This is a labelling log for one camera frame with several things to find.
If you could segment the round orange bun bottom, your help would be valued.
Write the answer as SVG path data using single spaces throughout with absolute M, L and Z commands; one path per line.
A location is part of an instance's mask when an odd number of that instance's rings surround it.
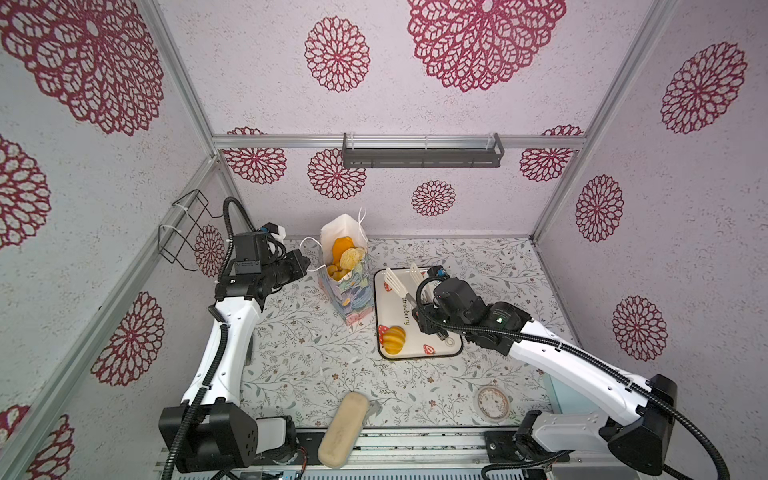
M 342 253 L 338 266 L 341 270 L 354 270 L 365 255 L 366 251 L 361 247 L 349 248 Z

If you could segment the floral paper gift bag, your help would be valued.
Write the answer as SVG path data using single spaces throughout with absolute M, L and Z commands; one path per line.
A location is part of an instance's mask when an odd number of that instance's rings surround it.
M 374 288 L 368 267 L 369 239 L 363 227 L 366 214 L 364 207 L 358 210 L 355 217 L 341 214 L 321 228 L 318 238 L 305 237 L 299 243 L 300 250 L 308 242 L 317 247 L 319 257 L 311 261 L 309 271 L 317 273 L 321 289 L 347 326 L 365 320 L 374 312 Z M 341 281 L 335 281 L 328 275 L 326 268 L 334 264 L 331 253 L 334 241 L 346 236 L 352 238 L 354 248 L 363 248 L 366 255 Z

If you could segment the white metal serving tongs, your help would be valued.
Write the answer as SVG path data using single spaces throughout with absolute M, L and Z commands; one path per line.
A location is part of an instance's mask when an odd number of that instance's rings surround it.
M 406 272 L 410 275 L 411 282 L 416 287 L 427 278 L 427 271 L 420 269 L 415 263 L 412 263 L 410 267 L 406 269 Z M 389 267 L 385 269 L 385 283 L 411 307 L 416 307 L 417 298 L 415 296 L 415 291 L 409 289 L 409 287 L 401 281 L 398 273 Z M 424 304 L 427 302 L 432 303 L 434 299 L 434 288 L 424 287 L 420 298 Z

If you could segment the long twisted orange bread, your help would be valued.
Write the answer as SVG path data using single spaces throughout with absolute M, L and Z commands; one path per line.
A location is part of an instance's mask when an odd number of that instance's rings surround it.
M 334 241 L 334 244 L 332 245 L 332 248 L 331 248 L 333 263 L 338 265 L 343 254 L 347 250 L 352 249 L 354 247 L 355 247 L 355 244 L 351 237 L 346 236 L 346 237 L 337 238 Z

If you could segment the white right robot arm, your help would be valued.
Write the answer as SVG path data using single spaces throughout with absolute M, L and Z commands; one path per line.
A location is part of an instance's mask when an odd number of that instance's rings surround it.
M 576 452 L 609 453 L 649 475 L 668 472 L 666 454 L 678 419 L 676 384 L 626 373 L 562 340 L 507 302 L 441 293 L 414 302 L 416 320 L 429 333 L 453 332 L 477 346 L 540 368 L 594 403 L 589 414 L 526 414 L 514 434 L 509 469 L 544 467 Z

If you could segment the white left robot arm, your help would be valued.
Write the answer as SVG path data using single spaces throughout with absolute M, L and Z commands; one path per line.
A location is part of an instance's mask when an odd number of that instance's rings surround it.
M 208 308 L 214 323 L 198 370 L 180 404 L 164 408 L 158 422 L 168 448 L 162 478 L 211 471 L 220 479 L 257 460 L 283 463 L 295 458 L 299 446 L 292 418 L 254 418 L 243 410 L 239 393 L 267 297 L 303 278 L 309 264 L 297 249 L 269 264 L 224 264 Z

